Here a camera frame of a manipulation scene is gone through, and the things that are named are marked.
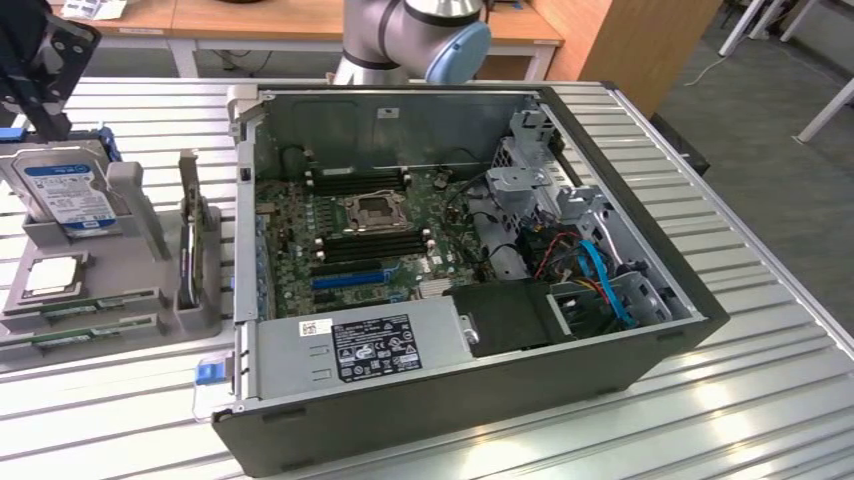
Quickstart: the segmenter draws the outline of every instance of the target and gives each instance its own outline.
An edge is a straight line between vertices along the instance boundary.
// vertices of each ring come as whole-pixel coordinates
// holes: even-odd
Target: floor
[[[854,109],[809,145],[792,138],[849,78],[780,42],[747,40],[685,86],[720,59],[728,34],[713,24],[659,113],[712,164],[707,181],[854,334]]]

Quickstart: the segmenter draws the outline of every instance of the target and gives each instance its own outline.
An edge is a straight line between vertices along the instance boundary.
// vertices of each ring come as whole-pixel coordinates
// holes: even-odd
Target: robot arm
[[[346,0],[338,85],[472,80],[490,49],[482,0]]]
[[[42,141],[69,138],[62,110],[101,38],[54,16],[46,0],[17,0],[0,11],[0,103],[27,115]]]

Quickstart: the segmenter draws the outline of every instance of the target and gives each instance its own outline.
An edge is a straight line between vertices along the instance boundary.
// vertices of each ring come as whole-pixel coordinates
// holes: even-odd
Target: green circuit board
[[[469,258],[473,253],[478,257],[482,255],[481,240],[472,222],[462,221],[462,217],[457,222],[448,219],[444,222],[445,204],[465,181],[452,182],[446,189],[440,190],[434,187],[437,175],[436,170],[410,172],[412,181],[406,191],[394,194],[406,216],[406,227],[400,228],[420,232],[429,229],[436,241],[434,248],[426,254],[378,259],[385,283],[324,290],[313,290],[312,287],[313,267],[325,264],[317,257],[321,247],[316,240],[354,235],[348,215],[349,199],[354,196],[320,196],[305,183],[298,182],[258,183],[258,234],[265,237],[269,260],[265,262],[268,272],[260,272],[260,276],[265,275],[272,283],[269,316],[293,317],[408,301],[420,298],[418,285],[424,281],[449,279],[453,285],[466,285],[478,278],[494,277],[489,263],[466,262],[468,257],[460,251],[462,245],[472,252]],[[452,233],[457,242],[444,231],[446,227],[454,230]],[[316,301],[317,293],[324,294],[324,302]]]

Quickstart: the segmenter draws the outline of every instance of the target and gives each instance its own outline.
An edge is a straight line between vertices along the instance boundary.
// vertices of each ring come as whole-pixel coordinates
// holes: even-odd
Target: slotted metal table
[[[146,167],[158,209],[175,208],[182,195],[178,151],[199,150],[203,192],[227,219],[229,310],[237,157],[226,90],[234,83],[87,79],[67,105],[78,127],[99,121],[113,127],[125,159]],[[852,338],[624,95],[598,83],[553,85],[733,320],[625,392],[276,478],[852,475]],[[25,248],[22,220],[5,186],[0,286],[13,281]],[[244,478],[213,428],[191,413],[194,367],[232,341],[227,326],[203,341],[2,375],[0,478]],[[572,381],[573,369],[566,375]]]

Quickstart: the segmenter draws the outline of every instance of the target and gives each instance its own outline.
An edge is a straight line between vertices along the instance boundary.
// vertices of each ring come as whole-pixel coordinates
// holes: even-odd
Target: blue hard drive label
[[[33,191],[66,228],[90,230],[117,223],[107,195],[94,187],[95,174],[89,165],[29,167]]]
[[[333,343],[344,382],[422,368],[409,315],[334,325]]]

